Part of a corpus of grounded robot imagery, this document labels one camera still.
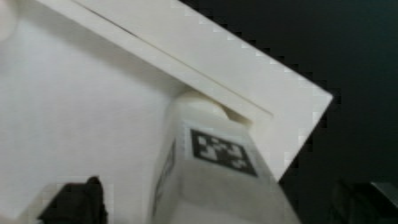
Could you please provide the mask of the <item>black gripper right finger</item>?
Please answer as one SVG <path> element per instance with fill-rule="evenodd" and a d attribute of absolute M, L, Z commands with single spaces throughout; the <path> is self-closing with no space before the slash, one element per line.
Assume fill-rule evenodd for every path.
<path fill-rule="evenodd" d="M 398 224 L 398 187 L 388 182 L 337 181 L 330 224 Z"/>

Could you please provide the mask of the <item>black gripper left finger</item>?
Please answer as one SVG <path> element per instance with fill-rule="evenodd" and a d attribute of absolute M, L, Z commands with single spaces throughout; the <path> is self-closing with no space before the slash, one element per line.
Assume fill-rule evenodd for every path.
<path fill-rule="evenodd" d="M 99 177 L 67 183 L 51 199 L 37 220 L 40 224 L 108 224 L 104 190 Z"/>

